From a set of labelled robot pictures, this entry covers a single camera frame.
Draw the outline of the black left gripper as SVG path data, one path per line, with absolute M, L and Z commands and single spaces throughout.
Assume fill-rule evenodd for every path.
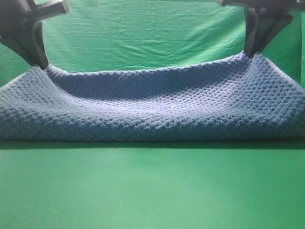
M 33 0 L 0 2 L 0 42 L 17 53 L 31 66 L 46 69 L 49 65 L 43 42 L 42 20 L 70 11 L 67 1 L 50 0 L 37 4 Z M 33 33 L 25 42 L 14 38 Z

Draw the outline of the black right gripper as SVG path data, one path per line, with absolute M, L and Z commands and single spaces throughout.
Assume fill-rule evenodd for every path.
M 219 0 L 218 3 L 221 6 L 245 7 L 244 53 L 249 58 L 262 52 L 292 22 L 290 11 L 305 11 L 304 0 Z

